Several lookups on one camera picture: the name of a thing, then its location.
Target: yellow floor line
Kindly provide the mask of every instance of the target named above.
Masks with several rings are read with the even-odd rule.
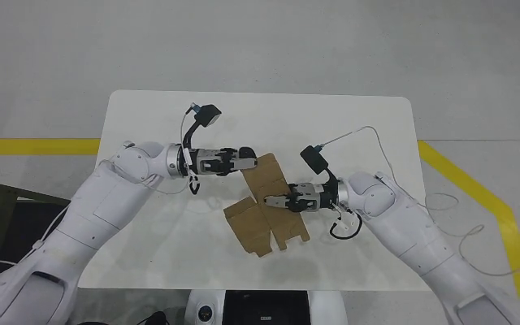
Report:
[[[422,160],[495,215],[509,266],[511,270],[520,269],[520,233],[511,208],[426,142],[418,141],[418,147]],[[513,275],[513,281],[520,297],[520,273]]]
[[[0,155],[98,154],[100,139],[0,139]],[[520,233],[513,211],[500,198],[472,179],[424,141],[418,142],[421,158],[495,215],[511,269],[520,268]],[[513,275],[520,296],[520,274]]]
[[[100,139],[0,139],[0,154],[98,154]]]

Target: brown cardboard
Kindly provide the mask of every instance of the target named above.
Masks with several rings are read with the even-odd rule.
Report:
[[[227,207],[224,214],[246,252],[262,257],[272,251],[271,228],[253,198],[247,197]]]
[[[246,252],[255,252],[259,257],[270,253],[270,231],[273,231],[276,244],[281,250],[287,249],[285,241],[293,237],[300,236],[303,241],[310,239],[300,214],[266,206],[263,201],[268,195],[289,192],[274,154],[259,157],[257,167],[244,170],[242,174],[257,203],[247,197],[226,208],[224,214]]]

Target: black device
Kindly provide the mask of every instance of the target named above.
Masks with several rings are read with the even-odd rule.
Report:
[[[223,325],[310,325],[307,291],[226,291]]]

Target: wire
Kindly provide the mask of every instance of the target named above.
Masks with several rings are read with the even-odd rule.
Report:
[[[452,236],[452,237],[457,237],[457,238],[461,238],[461,241],[459,242],[458,244],[458,253],[459,255],[461,255],[461,258],[463,260],[465,260],[469,265],[470,267],[472,267],[475,271],[477,271],[478,273],[481,273],[483,275],[489,275],[489,276],[506,276],[506,275],[512,275],[514,273],[518,273],[520,272],[520,269],[516,269],[516,270],[511,270],[511,271],[508,271],[508,272],[504,272],[504,273],[490,273],[490,272],[486,272],[486,271],[482,271],[480,270],[478,267],[476,267],[474,264],[472,264],[470,261],[468,261],[468,259],[466,258],[466,256],[464,256],[464,253],[462,252],[462,244],[464,243],[464,241],[466,240],[466,238],[468,238],[469,236],[474,236],[474,235],[477,235],[479,234],[482,230],[484,230],[485,226],[483,224],[478,224],[476,225],[475,227],[471,228],[466,234],[463,234],[463,235],[457,235],[457,234],[452,234],[452,233],[449,233],[449,232],[446,232],[443,228],[441,228],[439,226],[439,224],[435,221],[435,219],[433,218],[433,216],[431,215],[430,211],[446,211],[446,210],[451,210],[453,209],[455,206],[458,205],[458,203],[460,202],[459,199],[451,194],[447,194],[447,193],[432,193],[432,194],[428,194],[424,197],[424,204],[422,204],[421,202],[419,202],[415,197],[412,197],[404,188],[402,188],[399,183],[397,182],[397,179],[396,179],[396,174],[393,170],[393,167],[392,167],[392,164],[390,163],[390,161],[388,160],[388,157],[386,155],[386,153],[384,152],[384,149],[383,149],[383,145],[381,144],[381,139],[379,138],[379,134],[377,132],[377,130],[370,126],[370,125],[365,125],[364,127],[361,127],[361,128],[358,128],[357,130],[354,130],[354,131],[351,131],[351,132],[347,132],[345,133],[344,135],[342,136],[338,136],[330,141],[327,141],[327,142],[324,142],[322,143],[321,145],[318,145],[318,150],[321,150],[323,147],[325,147],[325,145],[328,145],[334,141],[338,141],[339,139],[342,139],[344,137],[347,137],[347,136],[350,136],[354,133],[357,133],[361,130],[364,130],[364,129],[370,129],[374,132],[376,138],[377,138],[377,142],[379,144],[379,148],[381,149],[381,154],[383,154],[383,157],[384,157],[384,160],[386,161],[387,165],[388,165],[388,168],[390,168],[390,172],[392,173],[392,179],[393,181],[396,183],[397,187],[399,189],[401,189],[403,192],[406,193],[406,195],[408,195],[408,197],[410,197],[410,199],[412,199],[415,203],[417,203],[419,206],[423,207],[426,209],[427,213],[428,213],[428,216],[430,217],[431,221],[437,226],[437,228],[443,232],[445,235],[447,236]],[[427,198],[431,195],[440,195],[440,196],[444,196],[444,197],[450,197],[452,198],[453,200],[455,200],[455,203],[451,206],[448,206],[448,207],[445,207],[445,208],[432,208],[430,206],[428,206],[427,204]]]
[[[335,210],[335,211],[340,215],[340,216],[338,217],[337,220],[338,220],[338,221],[341,221],[341,210],[340,210],[340,208],[339,208],[336,204],[334,204],[334,203],[332,203],[332,206],[334,207],[334,210]],[[334,222],[334,223],[332,224],[331,228],[329,229],[328,233],[329,233],[332,237],[334,237],[334,238],[336,238],[336,239],[339,239],[340,241],[346,241],[346,240],[352,239],[352,238],[354,238],[355,236],[357,236],[358,233],[361,231],[361,226],[363,225],[363,220],[361,219],[361,215],[359,215],[358,213],[352,212],[351,210],[348,210],[347,212],[349,212],[349,213],[352,214],[352,215],[356,215],[356,216],[357,216],[357,219],[359,220],[359,223],[358,223],[358,225],[357,225],[357,229],[356,229],[356,231],[355,231],[354,233],[352,233],[351,235],[348,235],[348,236],[337,236],[337,235],[334,233],[334,229],[336,228],[336,226],[338,225],[338,223]]]
[[[70,206],[71,204],[67,204],[67,206],[65,206],[63,208],[63,210],[61,210],[58,215],[56,215],[56,217],[54,218],[54,220],[52,220],[52,222],[50,223],[49,227],[47,227],[47,229],[45,230],[45,232],[43,233],[43,236],[41,236],[41,238],[39,240],[36,240],[34,242],[34,244],[32,244],[32,248],[31,250],[28,251],[28,253],[25,254],[25,256],[23,256],[19,261],[18,263],[14,263],[14,262],[8,262],[8,261],[0,261],[0,263],[4,263],[4,264],[9,264],[9,265],[12,265],[12,266],[15,266],[17,264],[20,264],[23,260],[25,260],[25,258],[28,258],[29,255],[31,255],[32,253],[34,253],[35,251],[37,251],[40,247],[43,246],[43,244],[45,243],[46,241],[46,237],[47,235],[49,234],[50,232],[50,229],[52,228],[52,226],[56,223],[56,221],[58,221],[59,217],[61,217],[63,215],[63,213],[65,211],[67,211],[68,207]]]
[[[47,235],[49,234],[50,232],[50,229],[52,228],[52,226],[56,223],[56,221],[58,221],[59,217],[62,216],[62,214],[67,211],[68,207],[70,206],[71,204],[67,204],[67,206],[65,206],[63,208],[63,210],[61,210],[60,213],[58,213],[58,215],[56,215],[56,218],[54,218],[54,220],[52,220],[52,223],[50,223],[49,227],[47,227],[47,229],[45,230],[45,232],[43,233],[43,236],[41,237],[40,241],[44,241],[45,238],[47,237]]]
[[[184,133],[183,133],[183,126],[184,126],[184,121],[186,120],[186,116],[188,116],[189,112],[193,109],[193,107],[189,107],[188,110],[184,113],[184,116],[182,117],[182,120],[180,122],[180,148],[182,150],[182,155],[184,157],[184,167],[186,168],[186,171],[188,171],[188,175],[190,177],[187,178],[186,180],[186,184],[184,185],[184,187],[182,189],[180,189],[179,191],[176,191],[176,192],[164,192],[158,188],[153,188],[151,186],[149,186],[150,183],[153,183],[156,179],[157,179],[157,175],[154,175],[153,178],[149,178],[149,179],[146,179],[146,180],[142,180],[140,181],[138,184],[141,184],[143,186],[145,186],[146,188],[148,189],[151,189],[155,192],[158,192],[158,193],[161,193],[161,194],[165,194],[165,195],[175,195],[175,194],[179,194],[179,193],[182,193],[183,191],[185,191],[188,186],[193,183],[193,181],[196,179],[195,177],[193,177],[192,175],[192,170],[189,168],[189,165],[186,163],[186,157],[184,155],[184,145],[183,145],[183,136],[184,136]],[[130,175],[128,172],[126,172],[123,168],[115,165],[112,161],[110,160],[107,160],[107,159],[104,159],[102,160],[102,163],[103,162],[106,162],[106,163],[109,163],[111,164],[112,166],[114,166],[115,168],[117,168],[120,172],[124,173],[126,176],[128,176],[129,178],[134,178],[132,177],[132,175]]]
[[[12,266],[16,265],[15,262],[9,262],[9,261],[3,261],[3,260],[0,260],[0,263],[1,263],[1,264],[12,265]]]

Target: cardboard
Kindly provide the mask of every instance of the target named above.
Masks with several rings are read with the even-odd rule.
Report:
[[[256,202],[247,197],[224,209],[224,214],[246,252],[255,252],[259,257],[270,253],[271,231],[280,250],[287,249],[285,241],[293,237],[310,240],[300,214],[266,206],[263,201],[268,195],[289,192],[284,173],[274,154],[259,157],[257,167],[244,170],[242,174]]]
[[[224,214],[246,252],[262,257],[272,251],[271,228],[253,198],[247,197],[229,206]]]

